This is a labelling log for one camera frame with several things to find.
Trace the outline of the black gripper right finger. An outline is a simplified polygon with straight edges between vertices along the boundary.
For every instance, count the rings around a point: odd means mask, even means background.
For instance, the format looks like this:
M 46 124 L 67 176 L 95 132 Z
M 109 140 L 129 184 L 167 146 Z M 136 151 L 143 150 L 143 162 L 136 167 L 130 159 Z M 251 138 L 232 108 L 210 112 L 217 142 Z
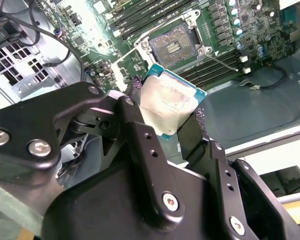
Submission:
M 177 131 L 187 168 L 207 180 L 208 216 L 219 240 L 300 240 L 300 226 L 244 160 L 228 160 L 207 132 L 202 108 Z

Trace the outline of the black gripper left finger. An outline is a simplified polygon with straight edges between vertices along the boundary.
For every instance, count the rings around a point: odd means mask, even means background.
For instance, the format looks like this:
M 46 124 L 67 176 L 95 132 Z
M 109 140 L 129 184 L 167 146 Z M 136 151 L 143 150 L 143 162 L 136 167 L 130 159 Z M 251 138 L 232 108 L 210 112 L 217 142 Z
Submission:
M 185 205 L 154 129 L 131 98 L 115 99 L 88 82 L 0 109 L 0 131 L 9 137 L 0 145 L 0 179 L 43 184 L 60 160 L 62 146 L 84 132 L 74 128 L 84 113 L 109 123 L 95 133 L 113 142 L 110 160 L 119 158 L 134 168 L 133 197 L 140 213 L 154 226 L 178 226 Z

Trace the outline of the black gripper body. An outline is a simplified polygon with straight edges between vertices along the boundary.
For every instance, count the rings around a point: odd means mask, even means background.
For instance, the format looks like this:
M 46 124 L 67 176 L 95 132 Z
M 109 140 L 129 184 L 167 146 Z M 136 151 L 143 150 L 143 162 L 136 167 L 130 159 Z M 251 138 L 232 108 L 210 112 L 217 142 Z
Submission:
M 185 204 L 180 225 L 169 232 L 145 218 L 148 203 L 133 166 L 120 163 L 61 193 L 46 211 L 43 240 L 225 240 L 204 177 L 171 164 Z

